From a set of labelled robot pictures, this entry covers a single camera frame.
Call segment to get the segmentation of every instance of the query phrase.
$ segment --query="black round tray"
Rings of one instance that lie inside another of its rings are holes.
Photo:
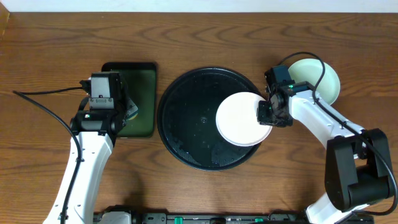
[[[240,147],[229,143],[219,134],[215,121],[221,102],[243,91],[260,94],[246,77],[225,68],[199,68],[178,77],[166,89],[157,112],[157,127],[166,148],[178,160],[201,170],[230,169],[249,159],[260,144]]]

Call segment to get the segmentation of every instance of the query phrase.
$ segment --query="dark green tray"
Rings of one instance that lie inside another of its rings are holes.
[[[155,126],[156,65],[154,63],[108,62],[103,72],[118,71],[129,85],[129,94],[138,106],[138,115],[127,121],[118,137],[150,137]]]

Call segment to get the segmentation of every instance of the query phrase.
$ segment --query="wooden table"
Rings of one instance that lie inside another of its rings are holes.
[[[398,173],[397,21],[398,14],[11,14],[0,42],[0,222],[43,222],[70,149],[64,128],[11,90],[77,86],[110,61],[157,62],[159,102],[174,79],[194,68],[227,67],[263,91],[263,73],[281,58],[314,52],[340,77],[333,106],[387,134]],[[83,96],[34,98],[69,121]],[[274,128],[250,160],[223,172],[182,164],[155,131],[148,139],[117,141],[95,210],[116,204],[188,213],[302,210],[324,193],[324,171],[324,148],[299,122]],[[376,220],[397,223],[398,212]]]

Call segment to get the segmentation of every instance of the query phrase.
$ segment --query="white plate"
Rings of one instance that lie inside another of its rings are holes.
[[[248,92],[235,93],[218,107],[218,132],[236,146],[253,146],[263,141],[272,127],[257,122],[257,107],[263,97]]]
[[[317,59],[302,59],[290,66],[289,73],[296,83],[308,81],[315,86],[322,74],[322,64]],[[329,105],[337,100],[340,93],[340,80],[337,73],[327,63],[325,63],[325,75],[317,91]]]

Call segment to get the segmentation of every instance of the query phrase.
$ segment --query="white backdrop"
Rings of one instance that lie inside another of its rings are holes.
[[[398,12],[398,0],[0,0],[10,12]]]

